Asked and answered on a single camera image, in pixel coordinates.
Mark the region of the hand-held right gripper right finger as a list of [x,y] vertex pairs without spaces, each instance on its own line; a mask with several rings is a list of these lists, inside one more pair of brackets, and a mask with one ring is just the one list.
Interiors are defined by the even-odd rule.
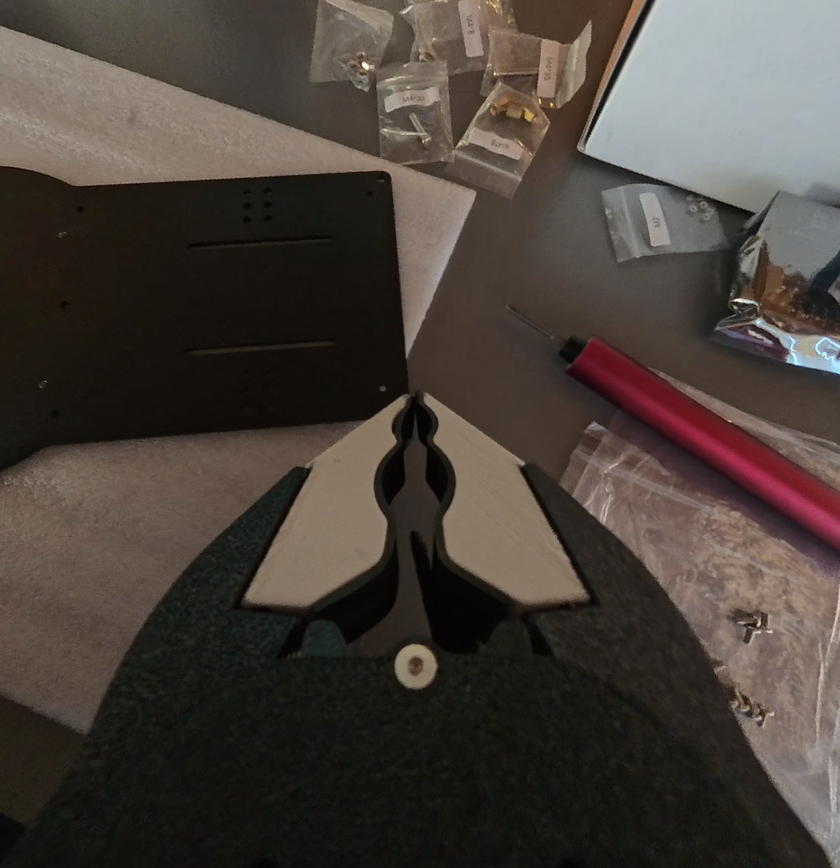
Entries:
[[418,430],[446,568],[519,613],[588,603],[525,463],[428,393],[418,395]]

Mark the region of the large clear plastic bag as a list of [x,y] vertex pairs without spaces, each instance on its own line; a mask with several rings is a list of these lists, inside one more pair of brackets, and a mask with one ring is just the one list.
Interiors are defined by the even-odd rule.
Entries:
[[[740,725],[776,786],[840,866],[840,554],[617,412],[581,434],[562,487],[631,549],[709,657],[775,712]],[[735,609],[771,616],[749,645]]]

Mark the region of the small labelled nut bag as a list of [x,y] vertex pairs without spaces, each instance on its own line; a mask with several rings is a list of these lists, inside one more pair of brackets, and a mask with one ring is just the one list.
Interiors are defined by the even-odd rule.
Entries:
[[702,195],[634,183],[606,189],[600,199],[619,263],[661,255],[711,253],[731,245],[717,207]]

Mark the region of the magenta electric screwdriver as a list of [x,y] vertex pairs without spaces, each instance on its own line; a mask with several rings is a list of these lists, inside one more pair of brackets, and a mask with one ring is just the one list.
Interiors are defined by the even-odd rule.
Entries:
[[556,347],[566,374],[705,463],[840,554],[840,492],[604,340],[561,338],[506,311]]

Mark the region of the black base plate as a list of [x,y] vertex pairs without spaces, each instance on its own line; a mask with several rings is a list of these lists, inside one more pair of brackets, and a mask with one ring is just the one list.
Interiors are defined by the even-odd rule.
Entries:
[[408,391],[392,176],[74,186],[0,168],[0,472],[336,424]]

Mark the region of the silver foil bag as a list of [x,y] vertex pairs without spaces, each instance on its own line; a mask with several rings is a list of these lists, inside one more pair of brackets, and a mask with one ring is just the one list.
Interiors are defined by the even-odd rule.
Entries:
[[840,376],[840,208],[778,192],[738,236],[727,307],[715,343]]

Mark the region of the pile of small screw bags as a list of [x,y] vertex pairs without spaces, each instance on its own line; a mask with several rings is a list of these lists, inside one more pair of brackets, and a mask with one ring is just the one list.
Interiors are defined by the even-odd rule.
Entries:
[[586,78],[592,24],[572,42],[520,31],[512,2],[404,2],[413,43],[385,65],[395,17],[361,2],[317,3],[310,81],[375,90],[379,151],[512,198],[546,137],[551,111]]

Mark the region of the orange and white cardboard box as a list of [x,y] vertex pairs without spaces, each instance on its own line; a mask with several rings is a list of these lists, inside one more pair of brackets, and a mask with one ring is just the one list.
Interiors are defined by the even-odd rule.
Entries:
[[750,212],[840,207],[840,1],[632,2],[578,149]]

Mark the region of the white foam sheet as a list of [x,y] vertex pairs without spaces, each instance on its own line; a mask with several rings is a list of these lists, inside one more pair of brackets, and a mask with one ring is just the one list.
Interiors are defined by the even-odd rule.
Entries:
[[[0,166],[83,184],[393,170],[410,350],[465,187],[0,26]],[[87,732],[178,574],[358,421],[40,450],[0,472],[0,694]]]

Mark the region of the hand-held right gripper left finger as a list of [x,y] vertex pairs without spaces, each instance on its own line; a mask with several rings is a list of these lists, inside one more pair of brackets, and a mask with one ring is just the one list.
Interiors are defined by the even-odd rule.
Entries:
[[306,466],[306,475],[245,592],[243,605],[322,611],[384,567],[405,484],[413,399],[398,397]]

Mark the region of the cluster of loose screws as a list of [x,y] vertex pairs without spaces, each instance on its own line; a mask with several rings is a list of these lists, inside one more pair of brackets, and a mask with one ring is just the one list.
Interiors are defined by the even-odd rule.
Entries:
[[[740,629],[745,645],[751,644],[757,636],[774,633],[770,614],[762,610],[735,609],[730,613],[730,620]],[[711,665],[719,684],[726,692],[727,705],[734,715],[759,728],[773,719],[775,712],[766,704],[752,700],[732,678],[723,660],[712,658]]]

